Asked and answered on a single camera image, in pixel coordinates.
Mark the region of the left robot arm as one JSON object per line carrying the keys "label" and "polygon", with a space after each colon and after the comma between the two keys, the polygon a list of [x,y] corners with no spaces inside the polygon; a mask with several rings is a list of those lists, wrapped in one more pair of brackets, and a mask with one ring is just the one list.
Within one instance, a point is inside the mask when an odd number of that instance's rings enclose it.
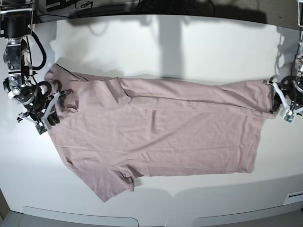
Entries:
{"label": "left robot arm", "polygon": [[278,80],[272,77],[267,84],[272,87],[272,110],[282,109],[282,118],[292,123],[303,114],[303,2],[297,1],[297,24],[300,28],[298,46],[290,67],[289,75]]}

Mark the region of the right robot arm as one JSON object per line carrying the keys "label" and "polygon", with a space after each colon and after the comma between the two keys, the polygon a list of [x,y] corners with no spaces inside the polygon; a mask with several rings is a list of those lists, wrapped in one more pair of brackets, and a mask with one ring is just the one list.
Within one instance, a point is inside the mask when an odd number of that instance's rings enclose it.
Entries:
{"label": "right robot arm", "polygon": [[[46,52],[29,25],[32,24],[32,9],[3,10],[3,36],[8,43],[3,54],[4,63],[8,67],[8,77],[3,81],[4,91],[26,108],[25,113],[18,115],[17,121],[32,122],[39,133],[49,130],[60,123],[55,104],[58,99],[70,94],[63,90],[60,81],[52,84],[47,81],[37,82],[34,78],[38,70],[46,64]],[[42,62],[33,66],[28,36],[31,35],[38,45]]]}

